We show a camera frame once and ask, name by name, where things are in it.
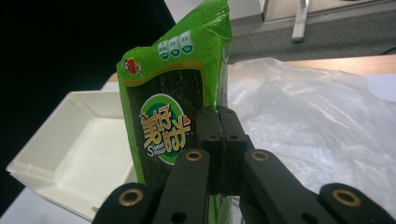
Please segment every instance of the black background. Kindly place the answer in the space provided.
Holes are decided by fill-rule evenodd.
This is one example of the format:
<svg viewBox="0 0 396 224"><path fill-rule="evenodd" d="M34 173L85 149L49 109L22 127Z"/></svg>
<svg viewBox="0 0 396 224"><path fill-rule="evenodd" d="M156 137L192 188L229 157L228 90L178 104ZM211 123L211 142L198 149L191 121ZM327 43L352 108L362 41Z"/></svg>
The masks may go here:
<svg viewBox="0 0 396 224"><path fill-rule="evenodd" d="M7 165L66 94L100 90L124 52L173 24L163 0L1 2L0 214L23 189Z"/></svg>

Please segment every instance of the white container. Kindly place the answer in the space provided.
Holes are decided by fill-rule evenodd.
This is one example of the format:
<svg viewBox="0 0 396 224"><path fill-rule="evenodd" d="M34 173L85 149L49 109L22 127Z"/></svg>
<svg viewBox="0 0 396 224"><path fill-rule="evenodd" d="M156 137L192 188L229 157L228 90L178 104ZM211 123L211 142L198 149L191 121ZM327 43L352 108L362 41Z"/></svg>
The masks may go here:
<svg viewBox="0 0 396 224"><path fill-rule="evenodd" d="M70 92L7 170L43 198L92 220L113 189L136 181L120 93Z"/></svg>

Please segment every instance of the white foam tray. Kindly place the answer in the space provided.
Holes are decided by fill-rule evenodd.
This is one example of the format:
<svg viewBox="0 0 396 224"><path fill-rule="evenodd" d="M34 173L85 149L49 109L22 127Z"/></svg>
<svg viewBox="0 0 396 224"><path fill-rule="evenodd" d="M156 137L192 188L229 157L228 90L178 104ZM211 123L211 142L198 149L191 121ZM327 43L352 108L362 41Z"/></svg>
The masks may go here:
<svg viewBox="0 0 396 224"><path fill-rule="evenodd" d="M92 220L108 194L136 181L118 91L70 92L7 170Z"/></svg>

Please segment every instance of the white plastic bag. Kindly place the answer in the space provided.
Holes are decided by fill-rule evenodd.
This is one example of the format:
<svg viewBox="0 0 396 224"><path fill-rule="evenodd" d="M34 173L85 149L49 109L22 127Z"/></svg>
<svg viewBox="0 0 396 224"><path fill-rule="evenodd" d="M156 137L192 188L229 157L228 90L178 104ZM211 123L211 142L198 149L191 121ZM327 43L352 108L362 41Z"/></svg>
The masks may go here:
<svg viewBox="0 0 396 224"><path fill-rule="evenodd" d="M316 193L345 183L396 217L396 104L374 97L364 77L259 59L230 65L228 83L255 148Z"/></svg>

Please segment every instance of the green snack package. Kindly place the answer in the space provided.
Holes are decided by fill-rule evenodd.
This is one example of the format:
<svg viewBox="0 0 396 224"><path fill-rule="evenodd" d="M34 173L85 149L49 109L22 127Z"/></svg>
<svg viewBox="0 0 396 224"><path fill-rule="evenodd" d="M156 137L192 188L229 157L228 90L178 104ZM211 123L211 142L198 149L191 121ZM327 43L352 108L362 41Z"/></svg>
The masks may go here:
<svg viewBox="0 0 396 224"><path fill-rule="evenodd" d="M117 63L139 183L161 189L195 133L197 110L226 104L232 38L227 1L205 0L153 46L131 49ZM228 222L228 199L210 200L210 223Z"/></svg>

